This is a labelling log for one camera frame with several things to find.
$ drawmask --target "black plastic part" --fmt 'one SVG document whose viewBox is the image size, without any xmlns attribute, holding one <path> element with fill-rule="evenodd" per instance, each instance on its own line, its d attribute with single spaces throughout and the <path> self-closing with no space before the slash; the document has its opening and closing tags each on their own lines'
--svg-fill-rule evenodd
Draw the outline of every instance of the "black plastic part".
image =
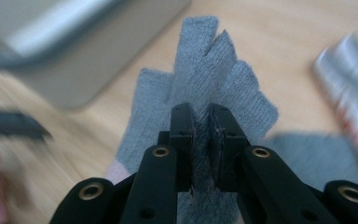
<svg viewBox="0 0 358 224">
<path fill-rule="evenodd" d="M 103 224 L 119 223 L 124 208 L 126 207 L 135 177 L 136 174 L 131 175 L 114 186 L 113 198 L 110 202 L 108 212 L 103 219 Z"/>
<path fill-rule="evenodd" d="M 189 191 L 191 186 L 191 154 L 194 146 L 195 129 L 189 103 L 172 108 L 169 145 L 177 152 L 177 189 Z"/>
<path fill-rule="evenodd" d="M 237 169 L 245 223 L 338 223 L 273 150 L 246 148 Z"/>
<path fill-rule="evenodd" d="M 170 143 L 170 132 L 164 131 L 158 133 L 157 145 L 168 145 Z"/>
<path fill-rule="evenodd" d="M 146 150 L 120 223 L 176 223 L 176 159 L 167 145 Z"/>
<path fill-rule="evenodd" d="M 340 223 L 358 223 L 358 185 L 349 181 L 329 182 L 324 188 L 324 201 Z"/>
<path fill-rule="evenodd" d="M 33 118 L 20 112 L 0 111 L 0 135 L 21 135 L 43 140 L 50 133 Z"/>
<path fill-rule="evenodd" d="M 102 193 L 90 200 L 80 197 L 83 188 L 101 185 Z M 50 224 L 100 224 L 104 221 L 109 204 L 114 195 L 113 184 L 101 178 L 90 178 L 75 185 L 58 206 Z"/>
<path fill-rule="evenodd" d="M 209 159 L 214 184 L 221 191 L 237 192 L 235 158 L 250 144 L 228 108 L 210 104 L 209 136 Z"/>
</svg>

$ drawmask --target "brass screw hole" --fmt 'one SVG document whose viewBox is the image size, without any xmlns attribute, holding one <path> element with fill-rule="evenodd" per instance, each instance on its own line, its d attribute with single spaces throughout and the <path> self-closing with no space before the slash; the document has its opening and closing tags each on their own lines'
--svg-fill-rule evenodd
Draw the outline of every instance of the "brass screw hole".
<svg viewBox="0 0 358 224">
<path fill-rule="evenodd" d="M 338 188 L 338 192 L 346 200 L 349 200 L 353 203 L 358 203 L 358 189 L 349 186 L 341 186 Z"/>
<path fill-rule="evenodd" d="M 98 182 L 93 182 L 83 187 L 79 191 L 79 198 L 88 201 L 97 198 L 103 193 L 103 185 Z"/>
<path fill-rule="evenodd" d="M 254 148 L 252 152 L 255 156 L 260 158 L 268 158 L 270 156 L 269 152 L 264 148 Z"/>
<path fill-rule="evenodd" d="M 155 157 L 165 157 L 170 154 L 170 151 L 165 147 L 158 147 L 153 150 L 153 155 Z"/>
</svg>

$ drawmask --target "gray cloth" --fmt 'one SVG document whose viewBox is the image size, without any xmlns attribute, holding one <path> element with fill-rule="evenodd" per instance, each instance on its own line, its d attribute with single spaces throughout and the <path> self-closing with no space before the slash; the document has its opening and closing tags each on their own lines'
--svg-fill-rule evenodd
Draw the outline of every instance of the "gray cloth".
<svg viewBox="0 0 358 224">
<path fill-rule="evenodd" d="M 344 135 L 283 133 L 260 145 L 277 152 L 304 183 L 318 190 L 333 180 L 358 184 L 356 149 Z"/>
<path fill-rule="evenodd" d="M 277 109 L 260 92 L 251 67 L 237 60 L 227 32 L 215 36 L 217 25 L 215 17 L 184 20 L 173 74 L 141 71 L 130 123 L 113 162 L 120 165 L 112 165 L 108 176 L 119 175 L 120 167 L 135 173 L 145 150 L 157 143 L 158 132 L 169 130 L 171 108 L 190 102 L 197 132 L 194 198 L 179 194 L 178 223 L 233 223 L 239 215 L 236 194 L 213 186 L 206 151 L 209 103 L 230 108 L 252 144 L 276 150 L 311 186 L 321 189 L 336 178 L 358 183 L 358 163 L 343 138 L 289 134 L 261 142 L 278 118 Z"/>
<path fill-rule="evenodd" d="M 145 150 L 157 143 L 158 132 L 169 130 L 171 108 L 191 103 L 197 133 L 194 198 L 180 193 L 178 223 L 232 223 L 238 217 L 235 195 L 213 186 L 206 151 L 207 105 L 229 107 L 251 141 L 261 139 L 278 117 L 250 66 L 237 60 L 228 33 L 216 37 L 217 26 L 215 17 L 185 19 L 174 73 L 141 71 L 131 120 L 116 156 L 130 174 L 136 172 Z M 115 172 L 114 166 L 109 172 Z"/>
</svg>

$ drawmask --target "gray fabric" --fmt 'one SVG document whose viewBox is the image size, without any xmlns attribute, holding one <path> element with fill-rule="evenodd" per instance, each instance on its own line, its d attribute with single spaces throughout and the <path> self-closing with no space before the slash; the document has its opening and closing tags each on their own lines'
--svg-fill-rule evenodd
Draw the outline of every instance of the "gray fabric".
<svg viewBox="0 0 358 224">
<path fill-rule="evenodd" d="M 304 183 L 318 190 L 333 180 L 358 184 L 356 149 L 346 136 L 284 133 L 260 145 L 277 152 Z"/>
<path fill-rule="evenodd" d="M 197 139 L 193 154 L 194 199 L 181 193 L 178 223 L 232 223 L 238 209 L 234 194 L 213 186 L 206 151 L 207 105 L 229 107 L 251 141 L 260 140 L 278 117 L 277 109 L 259 91 L 249 65 L 238 61 L 227 32 L 218 37 L 215 17 L 185 19 L 174 73 L 144 69 L 138 79 L 131 120 L 117 153 L 130 173 L 137 171 L 145 149 L 169 130 L 171 108 L 190 102 Z"/>
</svg>

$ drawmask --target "wooden table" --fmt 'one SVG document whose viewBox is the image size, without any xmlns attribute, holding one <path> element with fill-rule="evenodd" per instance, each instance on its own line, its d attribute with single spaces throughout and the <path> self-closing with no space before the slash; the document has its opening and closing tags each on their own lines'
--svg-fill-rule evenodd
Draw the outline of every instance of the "wooden table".
<svg viewBox="0 0 358 224">
<path fill-rule="evenodd" d="M 288 131 L 339 133 L 311 65 L 324 48 L 358 32 L 358 1 L 193 0 L 90 104 L 55 108 L 10 76 L 0 74 L 0 109 L 32 115 L 53 135 L 46 144 L 0 138 L 8 180 L 10 223 L 48 223 L 77 182 L 103 176 L 127 126 L 141 68 L 172 71 L 182 19 L 216 15 L 239 59 L 280 111 L 268 135 Z"/>
</svg>

